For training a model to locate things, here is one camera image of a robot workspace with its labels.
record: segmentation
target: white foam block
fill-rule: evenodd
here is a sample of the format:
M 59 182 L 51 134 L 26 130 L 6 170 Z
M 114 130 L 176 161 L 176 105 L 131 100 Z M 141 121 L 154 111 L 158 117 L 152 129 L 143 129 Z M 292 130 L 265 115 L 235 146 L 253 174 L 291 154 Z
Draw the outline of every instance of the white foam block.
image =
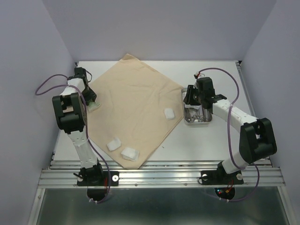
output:
M 92 112 L 92 111 L 98 109 L 100 106 L 101 106 L 101 104 L 99 102 L 90 102 L 88 104 L 88 110 L 89 110 L 89 112 Z
M 121 146 L 121 141 L 119 138 L 115 137 L 111 142 L 107 144 L 109 151 L 114 151 Z
M 167 120 L 173 120 L 175 118 L 174 110 L 171 108 L 165 108 L 164 113 Z
M 138 150 L 128 148 L 126 147 L 122 152 L 121 155 L 123 156 L 124 159 L 131 160 L 131 161 L 136 161 L 139 158 L 140 152 Z

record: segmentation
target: tan fabric napkin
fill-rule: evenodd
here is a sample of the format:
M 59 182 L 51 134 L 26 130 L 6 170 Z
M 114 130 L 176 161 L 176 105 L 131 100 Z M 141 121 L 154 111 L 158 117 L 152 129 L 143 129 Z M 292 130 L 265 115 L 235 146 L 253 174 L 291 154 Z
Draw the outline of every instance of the tan fabric napkin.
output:
M 126 169 L 139 168 L 183 117 L 182 87 L 146 63 L 126 54 L 90 84 L 101 106 L 88 113 L 90 139 Z M 172 108 L 175 119 L 166 120 Z M 122 145 L 109 151 L 118 137 Z M 123 159 L 125 147 L 140 152 L 136 162 Z

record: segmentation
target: lavender wall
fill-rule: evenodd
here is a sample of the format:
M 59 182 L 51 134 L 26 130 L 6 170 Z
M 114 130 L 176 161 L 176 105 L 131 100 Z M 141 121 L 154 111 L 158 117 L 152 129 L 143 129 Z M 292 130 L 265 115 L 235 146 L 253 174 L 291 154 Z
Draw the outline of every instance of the lavender wall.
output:
M 55 91 L 35 97 L 34 90 L 52 74 L 69 75 L 73 60 L 41 0 L 2 1 L 0 29 L 0 224 L 20 225 L 58 132 Z
M 242 63 L 251 100 L 258 117 L 273 124 L 281 167 L 290 199 L 300 221 L 299 89 L 300 1 L 277 0 Z
M 76 60 L 242 60 L 275 0 L 43 0 Z

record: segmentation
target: metal tray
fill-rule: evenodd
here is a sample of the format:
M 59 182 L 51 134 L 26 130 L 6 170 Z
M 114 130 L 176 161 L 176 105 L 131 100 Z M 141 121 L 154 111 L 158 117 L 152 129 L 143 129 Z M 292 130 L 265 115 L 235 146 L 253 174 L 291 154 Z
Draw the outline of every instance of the metal tray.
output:
M 209 124 L 212 120 L 212 114 L 206 109 L 203 109 L 202 106 L 200 106 L 199 109 L 184 107 L 185 103 L 183 102 L 183 94 L 186 93 L 187 90 L 187 88 L 183 88 L 181 90 L 184 123 L 193 127 L 200 127 Z

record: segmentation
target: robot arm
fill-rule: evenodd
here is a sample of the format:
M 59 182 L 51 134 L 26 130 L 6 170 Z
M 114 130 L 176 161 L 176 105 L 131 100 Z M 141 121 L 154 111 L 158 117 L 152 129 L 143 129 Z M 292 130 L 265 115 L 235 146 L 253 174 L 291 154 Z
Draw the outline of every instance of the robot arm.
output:
M 189 85 L 184 102 L 187 105 L 202 105 L 204 109 L 225 121 L 231 106 L 225 96 L 215 94 L 209 77 L 199 78 L 195 85 Z M 258 119 L 233 106 L 230 124 L 240 133 L 239 152 L 233 155 L 239 168 L 244 168 L 277 152 L 272 124 L 267 118 Z M 211 182 L 203 182 L 203 184 L 226 184 L 232 176 L 240 173 L 239 168 L 229 158 L 218 165 L 215 173 L 210 174 L 207 181 Z
M 95 102 L 97 95 L 88 86 L 85 69 L 75 68 L 75 75 L 68 78 L 67 84 L 77 87 L 87 104 Z M 87 115 L 77 89 L 66 87 L 60 95 L 52 98 L 52 104 L 59 129 L 64 130 L 72 140 L 80 159 L 81 169 L 76 175 L 81 182 L 77 184 L 99 185 L 104 173 L 87 139 Z

